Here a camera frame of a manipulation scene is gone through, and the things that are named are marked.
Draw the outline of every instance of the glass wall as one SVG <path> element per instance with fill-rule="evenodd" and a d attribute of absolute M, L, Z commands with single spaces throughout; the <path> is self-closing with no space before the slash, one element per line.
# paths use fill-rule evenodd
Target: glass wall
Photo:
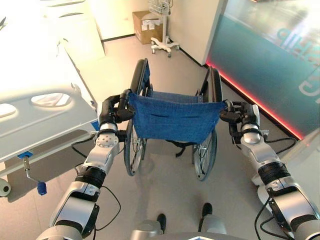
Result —
<path fill-rule="evenodd" d="M 319 0 L 228 0 L 206 61 L 299 138 L 320 127 L 319 13 Z"/>

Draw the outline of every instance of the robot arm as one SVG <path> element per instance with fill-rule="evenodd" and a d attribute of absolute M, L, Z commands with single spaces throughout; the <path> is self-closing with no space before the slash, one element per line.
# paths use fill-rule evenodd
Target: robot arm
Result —
<path fill-rule="evenodd" d="M 134 115 L 124 109 L 129 92 L 126 90 L 121 95 L 111 96 L 102 103 L 100 131 L 95 146 L 53 212 L 50 228 L 37 240 L 82 240 L 94 230 L 99 213 L 96 202 L 100 188 L 119 153 L 119 138 L 123 139 L 117 136 L 117 123 Z"/>
<path fill-rule="evenodd" d="M 259 130 L 258 106 L 245 102 L 226 103 L 227 109 L 220 118 L 229 123 L 232 142 L 241 144 L 242 153 L 249 158 L 263 181 L 270 196 L 268 204 L 280 228 L 284 232 L 292 232 L 296 240 L 320 238 L 319 210 L 274 150 L 265 143 L 268 133 Z"/>

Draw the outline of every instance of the gray floor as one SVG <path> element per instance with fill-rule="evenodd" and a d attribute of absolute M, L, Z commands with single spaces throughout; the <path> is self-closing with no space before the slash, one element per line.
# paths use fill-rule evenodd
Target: gray floor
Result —
<path fill-rule="evenodd" d="M 141 58 L 149 59 L 150 79 L 157 91 L 193 95 L 206 73 L 181 51 L 173 50 L 171 58 L 163 51 L 151 54 L 150 45 L 140 44 L 136 37 L 106 42 L 105 51 L 103 70 L 95 70 L 95 66 L 82 70 L 92 94 L 100 101 L 129 87 L 136 62 Z M 225 99 L 241 99 L 227 86 L 222 88 Z M 270 130 L 270 139 L 285 136 L 263 116 L 261 128 Z M 118 155 L 104 185 L 118 197 L 122 209 L 110 226 L 97 232 L 96 239 L 127 240 L 137 224 L 144 219 L 155 219 L 159 213 L 167 216 L 167 233 L 196 232 L 205 202 L 212 203 L 214 213 L 224 220 L 230 235 L 257 239 L 254 220 L 262 204 L 251 183 L 254 170 L 232 145 L 228 125 L 219 122 L 216 130 L 216 162 L 206 182 L 196 178 L 191 149 L 175 158 L 179 149 L 164 140 L 148 141 L 145 160 L 134 177 L 127 175 L 123 155 Z M 92 146 L 90 142 L 80 149 L 87 153 Z M 9 175 L 11 196 L 0 199 L 0 239 L 33 240 L 44 231 L 52 211 L 76 176 L 72 166 L 81 161 L 80 156 L 66 149 L 33 164 L 33 175 L 46 180 L 48 193 L 44 196 L 37 194 L 34 183 L 25 178 L 24 171 Z M 100 228 L 113 218 L 118 205 L 105 189 L 102 189 L 98 204 L 100 213 L 96 226 Z M 261 219 L 268 216 L 266 211 Z M 270 223 L 269 229 L 279 233 L 275 223 Z M 260 235 L 263 240 L 274 239 L 264 233 Z"/>

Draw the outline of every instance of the blue wheelchair seat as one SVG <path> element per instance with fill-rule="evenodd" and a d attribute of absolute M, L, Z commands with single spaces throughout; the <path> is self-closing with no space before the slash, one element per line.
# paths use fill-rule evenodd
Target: blue wheelchair seat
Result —
<path fill-rule="evenodd" d="M 135 109 L 133 125 L 139 138 L 201 144 L 218 123 L 224 102 L 203 103 L 202 96 L 151 91 L 129 94 Z"/>

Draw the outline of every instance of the cardboard box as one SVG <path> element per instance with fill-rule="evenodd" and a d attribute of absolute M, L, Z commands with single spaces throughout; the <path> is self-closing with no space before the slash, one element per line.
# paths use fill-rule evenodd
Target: cardboard box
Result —
<path fill-rule="evenodd" d="M 151 37 L 162 41 L 163 24 L 158 16 L 149 11 L 135 11 L 132 16 L 134 33 L 142 44 L 151 43 Z"/>

